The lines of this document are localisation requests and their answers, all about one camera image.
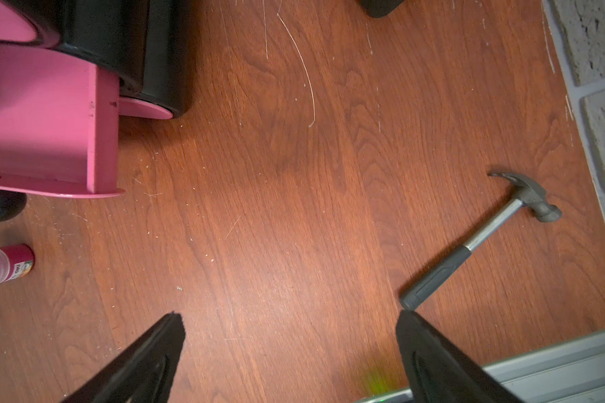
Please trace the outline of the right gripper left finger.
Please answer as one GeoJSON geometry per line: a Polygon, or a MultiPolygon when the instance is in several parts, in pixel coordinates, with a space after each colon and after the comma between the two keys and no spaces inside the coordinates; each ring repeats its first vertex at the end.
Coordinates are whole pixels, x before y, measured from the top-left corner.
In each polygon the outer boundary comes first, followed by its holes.
{"type": "Polygon", "coordinates": [[[65,402],[167,402],[186,331],[183,317],[164,315],[65,402]]]}

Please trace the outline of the pink paint can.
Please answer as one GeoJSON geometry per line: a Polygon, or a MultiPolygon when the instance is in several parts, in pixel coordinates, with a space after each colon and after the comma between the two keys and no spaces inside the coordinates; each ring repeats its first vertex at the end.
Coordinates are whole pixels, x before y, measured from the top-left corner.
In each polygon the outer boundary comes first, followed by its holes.
{"type": "Polygon", "coordinates": [[[26,244],[0,248],[0,284],[27,275],[35,264],[35,254],[26,244]]]}

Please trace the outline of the black drawer cabinet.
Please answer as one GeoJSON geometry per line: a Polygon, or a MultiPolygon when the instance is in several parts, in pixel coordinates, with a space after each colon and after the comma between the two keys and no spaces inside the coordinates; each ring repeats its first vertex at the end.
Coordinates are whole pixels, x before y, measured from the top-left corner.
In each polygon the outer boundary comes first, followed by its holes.
{"type": "Polygon", "coordinates": [[[189,1],[2,1],[37,39],[0,44],[42,47],[119,76],[120,93],[182,116],[188,109],[189,1]]]}

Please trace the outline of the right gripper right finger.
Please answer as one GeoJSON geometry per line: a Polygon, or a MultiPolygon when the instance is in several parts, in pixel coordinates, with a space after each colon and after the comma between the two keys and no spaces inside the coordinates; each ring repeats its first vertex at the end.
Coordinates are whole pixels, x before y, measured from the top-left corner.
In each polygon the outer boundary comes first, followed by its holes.
{"type": "Polygon", "coordinates": [[[417,312],[400,312],[396,338],[416,402],[520,401],[417,312]]]}

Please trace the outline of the pink top drawer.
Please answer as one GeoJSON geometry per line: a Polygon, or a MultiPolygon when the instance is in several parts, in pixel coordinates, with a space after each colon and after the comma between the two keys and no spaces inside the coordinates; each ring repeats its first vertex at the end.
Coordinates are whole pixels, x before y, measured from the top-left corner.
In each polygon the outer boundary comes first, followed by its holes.
{"type": "Polygon", "coordinates": [[[0,41],[27,43],[37,36],[35,27],[25,17],[0,1],[0,41]]]}

